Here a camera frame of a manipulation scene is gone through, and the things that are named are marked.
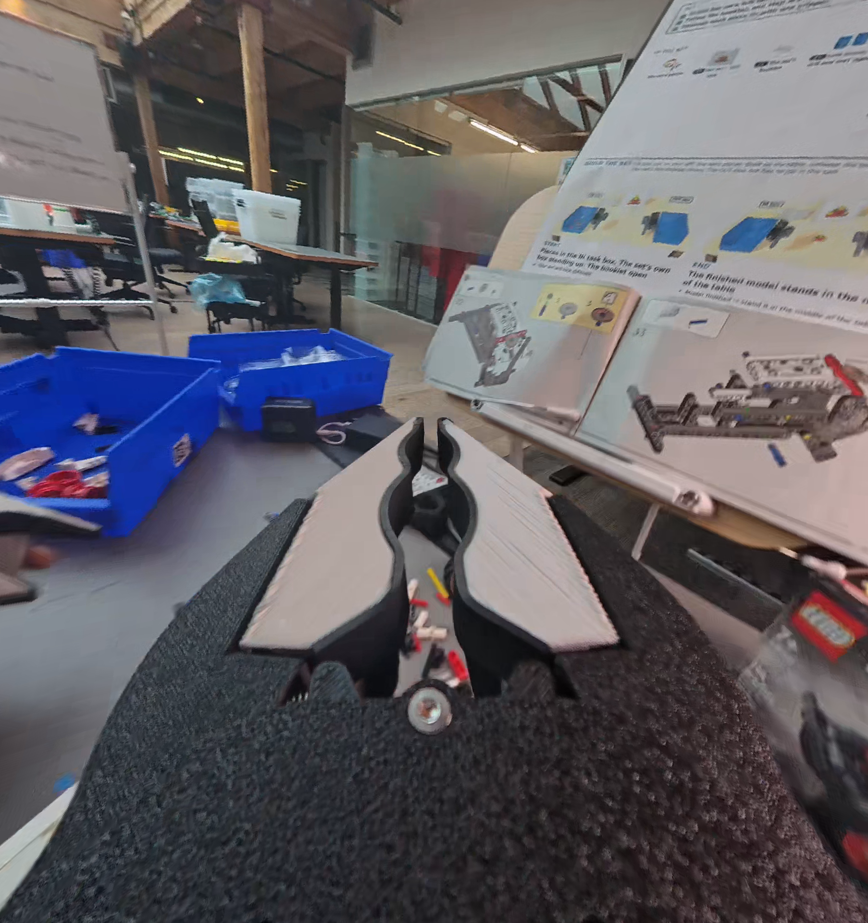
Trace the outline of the shelf of coloured bins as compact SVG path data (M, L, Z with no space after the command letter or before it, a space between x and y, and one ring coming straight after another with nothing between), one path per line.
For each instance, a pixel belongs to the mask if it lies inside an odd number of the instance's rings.
M491 255L487 252L422 246L418 316L432 323L439 323L463 273L470 266L485 267Z

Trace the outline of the black office chair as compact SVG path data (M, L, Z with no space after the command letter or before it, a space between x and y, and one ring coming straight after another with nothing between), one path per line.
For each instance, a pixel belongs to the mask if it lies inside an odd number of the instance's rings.
M140 210L140 230L126 215L96 212L94 220L101 235L113 240L103 247L99 269L105 290L101 299L141 302L150 300L152 292L161 293L169 312L176 315L171 286L189 289L185 283L167 278L163 269L179 263L181 255L174 249L149 247L145 212Z

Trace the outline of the black power bank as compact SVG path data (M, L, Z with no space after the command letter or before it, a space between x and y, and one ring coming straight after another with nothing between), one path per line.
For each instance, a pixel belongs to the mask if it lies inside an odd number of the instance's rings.
M270 397L260 408L260 436L274 443L315 443L317 421L312 399Z

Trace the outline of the printed task sheet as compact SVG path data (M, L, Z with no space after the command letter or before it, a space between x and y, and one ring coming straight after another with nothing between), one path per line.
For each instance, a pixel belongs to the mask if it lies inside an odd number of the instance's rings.
M868 333L868 1L672 2L523 268Z

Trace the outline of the grey desk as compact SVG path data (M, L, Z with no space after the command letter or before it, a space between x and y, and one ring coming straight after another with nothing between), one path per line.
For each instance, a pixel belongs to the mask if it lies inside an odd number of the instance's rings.
M218 429L129 536L51 545L36 599L0 606L0 846L81 776L175 610L357 456Z

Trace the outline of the blue plastic bin with tag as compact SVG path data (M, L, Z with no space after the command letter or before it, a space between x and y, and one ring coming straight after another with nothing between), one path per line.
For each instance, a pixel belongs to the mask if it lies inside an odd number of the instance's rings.
M0 491L128 536L219 423L218 364L59 348L0 366Z

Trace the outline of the clear plastic bag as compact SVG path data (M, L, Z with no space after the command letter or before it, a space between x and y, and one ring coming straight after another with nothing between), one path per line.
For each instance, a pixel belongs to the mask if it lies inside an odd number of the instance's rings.
M239 365L239 373L255 371L274 371L283 368L299 367L320 363L338 363L348 360L348 356L335 349L316 345L310 349L286 348L279 357L262 359Z

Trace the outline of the open instruction booklet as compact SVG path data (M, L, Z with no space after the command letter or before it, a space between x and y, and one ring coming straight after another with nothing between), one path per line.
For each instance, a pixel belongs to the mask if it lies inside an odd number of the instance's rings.
M425 380L868 564L868 334L472 267Z

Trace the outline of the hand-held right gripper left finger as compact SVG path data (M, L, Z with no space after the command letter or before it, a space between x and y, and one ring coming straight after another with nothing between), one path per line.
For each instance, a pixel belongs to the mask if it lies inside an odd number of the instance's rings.
M400 538L424 448L415 417L317 490L253 606L242 652L311 670L340 663L366 696L394 695L409 616Z

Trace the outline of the wooden background table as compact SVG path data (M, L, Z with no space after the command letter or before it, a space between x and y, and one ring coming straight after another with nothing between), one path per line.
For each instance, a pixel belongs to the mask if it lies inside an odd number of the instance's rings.
M183 246L186 264L197 275L219 273L238 277L248 297L247 305L217 304L205 309L209 332L221 332L235 320L247 322L251 329L290 329L308 327L311 322L297 310L295 290L312 269L328 274L328 329L343 330L343 277L347 273L373 269L377 263L335 251L300 245L268 246L232 236L257 250L257 265L232 265L205 259L209 237L199 225L154 215L153 221L177 236Z

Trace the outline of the whiteboard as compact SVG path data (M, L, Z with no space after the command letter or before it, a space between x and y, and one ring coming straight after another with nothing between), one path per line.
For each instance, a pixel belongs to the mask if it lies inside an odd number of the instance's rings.
M129 212L95 47L0 10L0 198Z

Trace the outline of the blue plastic bag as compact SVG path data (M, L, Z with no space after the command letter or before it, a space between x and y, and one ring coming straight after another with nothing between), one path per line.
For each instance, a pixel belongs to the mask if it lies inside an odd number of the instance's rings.
M187 284L187 290L199 310L222 305L247 305L248 297L236 276L204 273Z

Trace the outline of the black adapter box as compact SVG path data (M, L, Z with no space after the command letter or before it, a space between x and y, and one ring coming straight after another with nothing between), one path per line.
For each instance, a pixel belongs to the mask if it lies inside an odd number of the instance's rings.
M344 447L350 451L364 453L380 444L403 424L403 421L386 412L365 413L348 421L344 426Z

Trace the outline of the white book stand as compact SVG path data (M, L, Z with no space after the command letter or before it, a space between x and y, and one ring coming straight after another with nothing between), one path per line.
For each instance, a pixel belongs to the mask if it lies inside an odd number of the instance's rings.
M663 509L704 519L711 519L717 514L717 503L698 486L681 483L647 465L582 443L564 434L559 426L548 424L520 408L472 399L470 410L509 434L509 461L519 470L523 464L523 448L531 445L589 475L645 497L648 509L632 545L634 560L641 558L658 514Z

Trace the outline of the white plastic bag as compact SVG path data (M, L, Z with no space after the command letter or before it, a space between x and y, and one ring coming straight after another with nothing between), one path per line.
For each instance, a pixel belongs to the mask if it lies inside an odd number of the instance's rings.
M218 232L209 239L205 259L232 265L257 265L260 263L257 250L251 245L235 240L224 232Z

